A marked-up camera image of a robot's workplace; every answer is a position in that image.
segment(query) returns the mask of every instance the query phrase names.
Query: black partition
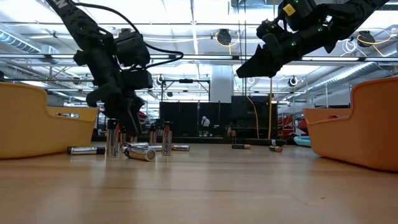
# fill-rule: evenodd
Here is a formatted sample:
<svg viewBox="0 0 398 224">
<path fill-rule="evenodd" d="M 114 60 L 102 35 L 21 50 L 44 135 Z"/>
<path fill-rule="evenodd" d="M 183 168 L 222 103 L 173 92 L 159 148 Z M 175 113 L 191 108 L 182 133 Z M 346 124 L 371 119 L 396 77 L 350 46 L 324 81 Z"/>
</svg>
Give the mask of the black partition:
<svg viewBox="0 0 398 224">
<path fill-rule="evenodd" d="M 268 138 L 269 98 L 268 96 L 250 96 L 249 98 L 256 106 L 260 138 Z M 246 96 L 232 96 L 231 102 L 231 119 L 237 121 L 237 130 L 242 132 L 244 138 L 257 138 L 256 115 L 253 104 Z M 277 109 L 277 104 L 274 104 L 271 114 L 271 138 L 276 138 L 278 134 Z"/>
<path fill-rule="evenodd" d="M 197 135 L 198 103 L 160 103 L 160 118 L 174 124 L 176 137 L 194 137 Z"/>
<path fill-rule="evenodd" d="M 223 136 L 231 122 L 230 103 L 160 103 L 160 118 L 175 123 L 176 137 L 198 137 L 202 117 L 210 120 L 211 134 Z"/>
</svg>

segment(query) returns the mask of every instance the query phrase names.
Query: person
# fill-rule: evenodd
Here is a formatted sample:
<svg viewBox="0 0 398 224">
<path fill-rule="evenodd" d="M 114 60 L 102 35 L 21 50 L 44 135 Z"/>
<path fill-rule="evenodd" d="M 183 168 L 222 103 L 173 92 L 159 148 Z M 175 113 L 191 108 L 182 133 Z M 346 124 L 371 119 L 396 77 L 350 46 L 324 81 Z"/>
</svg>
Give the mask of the person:
<svg viewBox="0 0 398 224">
<path fill-rule="evenodd" d="M 201 118 L 201 130 L 202 130 L 203 137 L 206 137 L 208 135 L 209 125 L 210 125 L 210 120 L 206 116 L 203 116 Z"/>
</svg>

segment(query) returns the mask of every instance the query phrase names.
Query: black cable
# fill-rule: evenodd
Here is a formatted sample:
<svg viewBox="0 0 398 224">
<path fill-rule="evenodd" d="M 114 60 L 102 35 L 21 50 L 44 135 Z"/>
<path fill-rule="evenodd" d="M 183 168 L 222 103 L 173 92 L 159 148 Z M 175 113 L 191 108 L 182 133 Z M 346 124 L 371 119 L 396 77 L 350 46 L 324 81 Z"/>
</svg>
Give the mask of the black cable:
<svg viewBox="0 0 398 224">
<path fill-rule="evenodd" d="M 106 7 L 106 6 L 99 6 L 96 4 L 88 4 L 88 3 L 75 3 L 76 6 L 83 6 L 83 7 L 92 7 L 95 9 L 102 9 L 102 10 L 106 10 L 109 12 L 113 12 L 115 14 L 117 14 L 118 16 L 122 17 L 138 34 L 140 34 L 140 32 L 138 31 L 137 27 L 123 14 L 121 14 L 120 12 L 110 8 L 110 7 Z"/>
<path fill-rule="evenodd" d="M 145 43 L 145 45 L 147 47 L 149 47 L 150 49 L 152 49 L 152 50 L 156 50 L 156 51 L 163 52 L 163 53 L 168 53 L 168 54 L 178 54 L 179 55 L 179 57 L 176 57 L 174 59 L 170 59 L 170 60 L 167 60 L 167 61 L 164 61 L 164 62 L 159 62 L 159 63 L 153 63 L 152 65 L 146 66 L 146 68 L 151 68 L 151 67 L 158 66 L 158 65 L 164 65 L 166 63 L 176 62 L 176 61 L 178 61 L 178 60 L 180 60 L 180 59 L 182 59 L 184 57 L 184 53 L 179 52 L 179 51 L 159 49 L 159 48 L 151 46 L 151 45 L 149 45 L 147 43 Z"/>
<path fill-rule="evenodd" d="M 75 5 L 76 6 L 83 6 L 83 7 L 92 7 L 92 8 L 95 8 L 95 9 L 102 9 L 102 10 L 105 10 L 105 11 L 113 12 L 113 13 L 117 14 L 118 16 L 122 17 L 138 34 L 140 34 L 140 32 L 138 31 L 137 27 L 126 16 L 124 16 L 123 14 L 121 14 L 120 12 L 118 12 L 115 9 L 111 9 L 110 7 L 106 7 L 106 6 L 99 6 L 99 5 L 96 5 L 96 4 L 87 4 L 87 3 L 75 3 Z M 182 59 L 184 57 L 184 53 L 180 52 L 180 51 L 160 49 L 160 48 L 151 46 L 151 45 L 149 45 L 147 43 L 145 43 L 145 45 L 148 48 L 152 49 L 152 50 L 156 50 L 156 51 L 163 52 L 163 53 L 168 53 L 168 54 L 178 54 L 179 55 L 179 57 L 177 57 L 177 58 L 170 59 L 170 60 L 167 60 L 167 61 L 164 61 L 164 62 L 154 63 L 152 65 L 146 66 L 146 68 L 151 68 L 151 67 L 158 66 L 158 65 L 164 65 L 164 64 L 170 63 L 170 62 L 175 62 L 175 61 L 178 61 L 178 60 L 180 60 L 180 59 Z"/>
</svg>

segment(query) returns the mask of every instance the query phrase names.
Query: yellow cable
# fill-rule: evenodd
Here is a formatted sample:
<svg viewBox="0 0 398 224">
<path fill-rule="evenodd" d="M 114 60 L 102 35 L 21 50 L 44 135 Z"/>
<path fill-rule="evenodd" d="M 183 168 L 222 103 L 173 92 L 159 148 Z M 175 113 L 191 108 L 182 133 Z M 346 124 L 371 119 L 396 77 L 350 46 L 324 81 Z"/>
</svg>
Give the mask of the yellow cable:
<svg viewBox="0 0 398 224">
<path fill-rule="evenodd" d="M 391 38 L 392 38 L 392 34 L 393 33 L 394 33 L 394 30 L 391 30 L 391 35 L 390 35 L 390 37 L 387 40 L 383 40 L 383 41 L 375 42 L 375 43 L 370 43 L 370 42 L 366 42 L 366 41 L 363 41 L 363 40 L 359 39 L 359 37 L 361 37 L 361 35 L 358 35 L 356 38 L 357 38 L 358 41 L 360 41 L 360 42 L 362 42 L 364 44 L 377 45 L 377 44 L 383 44 L 383 43 L 386 43 L 387 41 L 390 41 Z"/>
<path fill-rule="evenodd" d="M 387 56 L 385 56 L 383 53 L 381 53 L 380 50 L 379 50 L 375 45 L 373 45 L 373 47 L 377 50 L 377 52 L 379 52 L 379 54 L 380 54 L 381 56 L 387 57 Z"/>
<path fill-rule="evenodd" d="M 271 139 L 271 122 L 272 122 L 272 78 L 271 81 L 271 91 L 269 93 L 269 121 L 268 121 L 268 139 Z"/>
<path fill-rule="evenodd" d="M 218 41 L 217 37 L 218 37 L 218 33 L 216 33 L 216 41 L 217 41 L 218 44 L 220 44 L 221 46 L 224 46 L 224 47 L 233 47 L 233 46 L 235 46 L 235 45 L 239 42 L 239 40 L 237 40 L 237 41 L 235 42 L 235 44 L 233 44 L 233 45 L 231 45 L 231 44 L 229 44 L 229 45 L 224 45 L 224 44 L 222 44 L 222 43 L 220 43 L 220 42 Z"/>
<path fill-rule="evenodd" d="M 256 106 L 254 105 L 253 101 L 251 101 L 250 97 L 246 96 L 248 98 L 248 100 L 250 101 L 250 103 L 253 105 L 254 108 L 254 114 L 256 115 L 256 130 L 257 130 L 257 138 L 260 138 L 259 135 L 259 118 L 257 117 L 257 110 L 256 110 Z"/>
</svg>

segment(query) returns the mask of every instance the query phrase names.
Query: fluorescent light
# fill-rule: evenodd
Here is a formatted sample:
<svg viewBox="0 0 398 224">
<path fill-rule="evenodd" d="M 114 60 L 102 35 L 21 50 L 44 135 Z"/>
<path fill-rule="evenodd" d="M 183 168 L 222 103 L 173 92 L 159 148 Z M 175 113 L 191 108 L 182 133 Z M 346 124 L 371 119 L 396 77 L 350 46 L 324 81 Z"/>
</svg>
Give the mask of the fluorescent light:
<svg viewBox="0 0 398 224">
<path fill-rule="evenodd" d="M 79 90 L 72 90 L 72 89 L 49 89 L 48 91 L 79 91 Z"/>
<path fill-rule="evenodd" d="M 36 82 L 36 81 L 22 81 L 22 83 L 28 84 L 28 85 L 33 85 L 33 86 L 38 86 L 38 87 L 47 87 L 46 84 L 42 83 L 42 82 Z"/>
<path fill-rule="evenodd" d="M 81 101 L 86 101 L 85 97 L 80 97 L 80 96 L 74 96 L 74 99 L 81 100 Z"/>
<path fill-rule="evenodd" d="M 57 91 L 54 91 L 54 93 L 56 93 L 56 94 L 58 94 L 58 95 L 60 95 L 60 96 L 69 97 L 68 95 L 66 95 L 66 94 L 64 94 L 64 93 L 60 93 L 60 92 L 57 92 Z"/>
</svg>

